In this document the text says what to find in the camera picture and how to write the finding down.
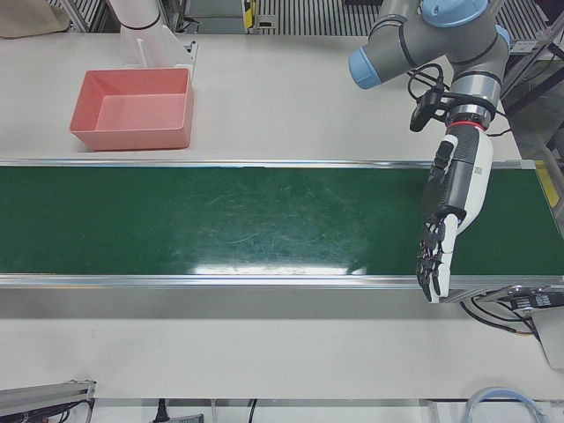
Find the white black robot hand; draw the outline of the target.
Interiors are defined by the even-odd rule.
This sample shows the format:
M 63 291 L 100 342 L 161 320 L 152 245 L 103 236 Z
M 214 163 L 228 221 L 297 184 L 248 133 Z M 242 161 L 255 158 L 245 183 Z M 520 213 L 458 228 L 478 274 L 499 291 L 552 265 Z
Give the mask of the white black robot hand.
M 481 126 L 450 124 L 435 154 L 421 207 L 416 276 L 432 303 L 449 294 L 456 238 L 481 212 L 492 163 L 493 145 Z

